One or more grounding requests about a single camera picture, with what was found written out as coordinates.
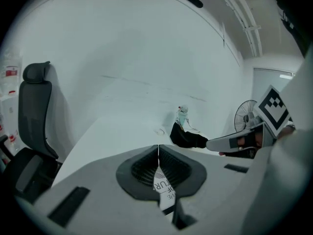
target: black office chair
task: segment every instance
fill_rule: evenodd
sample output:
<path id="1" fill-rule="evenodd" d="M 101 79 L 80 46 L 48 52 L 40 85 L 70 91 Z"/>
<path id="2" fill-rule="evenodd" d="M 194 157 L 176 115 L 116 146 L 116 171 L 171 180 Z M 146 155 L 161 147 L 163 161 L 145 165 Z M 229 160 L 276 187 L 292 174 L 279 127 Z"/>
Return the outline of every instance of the black office chair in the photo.
<path id="1" fill-rule="evenodd" d="M 19 93 L 19 134 L 29 147 L 12 156 L 4 146 L 6 136 L 0 138 L 0 148 L 11 159 L 3 177 L 15 195 L 30 203 L 51 187 L 61 163 L 45 137 L 45 118 L 52 84 L 45 81 L 50 62 L 28 65 Z"/>

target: white table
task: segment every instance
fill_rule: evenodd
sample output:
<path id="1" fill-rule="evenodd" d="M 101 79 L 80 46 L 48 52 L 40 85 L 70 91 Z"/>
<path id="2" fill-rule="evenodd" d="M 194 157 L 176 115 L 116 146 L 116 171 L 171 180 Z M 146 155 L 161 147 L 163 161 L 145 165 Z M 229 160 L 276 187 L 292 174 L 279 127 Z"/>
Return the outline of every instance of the white table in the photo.
<path id="1" fill-rule="evenodd" d="M 155 132 L 159 129 L 164 130 L 164 135 Z M 195 133 L 191 129 L 186 128 L 185 130 Z M 98 159 L 154 144 L 173 144 L 169 135 L 170 133 L 166 132 L 165 128 L 161 125 L 157 126 L 131 119 L 121 121 L 118 119 L 100 118 L 74 146 L 63 163 L 53 185 L 62 181 L 84 165 Z M 218 155 L 217 152 L 209 151 L 206 148 L 191 148 L 190 150 Z"/>

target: white pipe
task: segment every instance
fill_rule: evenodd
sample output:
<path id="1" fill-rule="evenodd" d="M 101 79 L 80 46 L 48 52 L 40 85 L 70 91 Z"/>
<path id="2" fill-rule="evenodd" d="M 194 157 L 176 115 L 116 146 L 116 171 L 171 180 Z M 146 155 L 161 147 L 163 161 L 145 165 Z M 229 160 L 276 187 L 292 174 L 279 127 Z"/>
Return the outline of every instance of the white pipe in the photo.
<path id="1" fill-rule="evenodd" d="M 254 20 L 254 17 L 253 17 L 253 14 L 246 2 L 246 0 L 239 0 L 239 2 L 242 4 L 242 6 L 244 7 L 245 9 L 245 12 L 246 14 L 248 15 L 248 18 L 249 20 L 251 21 L 252 23 L 252 26 L 256 26 L 256 22 Z M 263 51 L 262 51 L 262 43 L 261 43 L 261 38 L 260 38 L 260 34 L 259 34 L 259 31 L 258 30 L 255 30 L 255 35 L 256 35 L 256 40 L 258 42 L 258 48 L 259 48 L 259 54 L 260 54 L 260 57 L 263 55 Z"/>
<path id="2" fill-rule="evenodd" d="M 246 18 L 244 17 L 241 9 L 239 8 L 238 4 L 235 2 L 235 0 L 225 0 L 226 3 L 228 3 L 229 7 L 234 11 L 237 19 L 239 20 L 240 24 L 242 25 L 243 28 L 248 28 L 248 22 L 246 21 Z M 256 47 L 254 43 L 254 39 L 252 37 L 252 34 L 250 31 L 246 31 L 246 36 L 250 44 L 250 48 L 252 51 L 253 57 L 256 57 Z"/>

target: chair backrest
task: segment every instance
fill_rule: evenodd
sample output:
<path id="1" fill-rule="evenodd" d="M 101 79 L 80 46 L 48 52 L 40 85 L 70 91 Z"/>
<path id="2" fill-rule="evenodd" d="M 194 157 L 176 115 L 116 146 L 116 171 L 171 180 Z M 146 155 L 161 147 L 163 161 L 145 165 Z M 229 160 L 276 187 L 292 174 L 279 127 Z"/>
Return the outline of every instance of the chair backrest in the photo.
<path id="1" fill-rule="evenodd" d="M 45 118 L 52 91 L 52 84 L 45 81 L 49 63 L 30 64 L 23 72 L 24 81 L 19 93 L 19 133 L 29 148 L 58 158 L 45 137 Z"/>

